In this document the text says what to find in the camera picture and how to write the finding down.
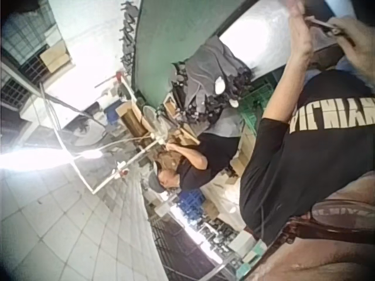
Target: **plastic crate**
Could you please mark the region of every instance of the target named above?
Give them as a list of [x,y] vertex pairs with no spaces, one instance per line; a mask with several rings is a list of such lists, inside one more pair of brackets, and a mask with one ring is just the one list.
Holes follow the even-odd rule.
[[258,85],[259,86],[255,90],[251,91],[241,99],[238,107],[238,111],[244,118],[246,125],[251,129],[255,136],[257,135],[255,130],[255,123],[257,122],[257,118],[254,114],[255,108],[260,104],[264,109],[274,92],[273,86],[267,80],[258,83]]
[[191,220],[198,219],[202,214],[202,204],[206,200],[200,189],[181,191],[177,205]]

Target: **cap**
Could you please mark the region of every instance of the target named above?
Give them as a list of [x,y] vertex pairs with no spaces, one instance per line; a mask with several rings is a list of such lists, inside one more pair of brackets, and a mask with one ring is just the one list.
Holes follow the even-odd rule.
[[157,193],[163,193],[165,188],[160,184],[158,174],[161,171],[162,166],[158,161],[153,162],[153,169],[148,177],[148,186]]

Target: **black shirt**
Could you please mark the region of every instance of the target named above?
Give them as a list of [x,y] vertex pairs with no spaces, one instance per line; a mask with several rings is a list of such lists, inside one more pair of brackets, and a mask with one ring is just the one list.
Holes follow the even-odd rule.
[[199,170],[187,158],[183,157],[176,170],[180,174],[182,190],[198,189],[228,167],[229,162],[236,154],[240,138],[225,138],[212,133],[202,133],[198,140],[200,141],[199,145],[186,147],[200,152],[207,158],[207,169]]
[[375,96],[361,80],[326,71],[307,83],[297,109],[290,125],[261,121],[241,178],[241,215],[267,245],[289,217],[374,170]]

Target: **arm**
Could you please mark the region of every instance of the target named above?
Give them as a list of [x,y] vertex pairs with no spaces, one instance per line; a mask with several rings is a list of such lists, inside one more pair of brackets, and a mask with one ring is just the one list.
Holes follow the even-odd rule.
[[184,148],[183,146],[176,145],[175,143],[167,143],[166,149],[174,150],[180,153],[198,170],[206,170],[208,167],[207,158],[194,149]]
[[291,56],[285,71],[265,108],[263,118],[287,123],[297,104],[304,84],[307,66],[312,56],[312,38],[304,20],[300,1],[289,1]]

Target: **forearm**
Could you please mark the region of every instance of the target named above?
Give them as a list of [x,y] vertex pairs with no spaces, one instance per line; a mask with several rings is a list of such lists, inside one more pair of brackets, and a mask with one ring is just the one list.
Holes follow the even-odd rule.
[[183,146],[176,145],[174,148],[175,151],[183,155],[187,160],[197,169],[199,170],[206,170],[208,166],[207,158],[201,154],[200,152],[190,149],[184,148]]
[[308,59],[291,56],[275,92],[268,102],[263,118],[289,122],[304,86]]

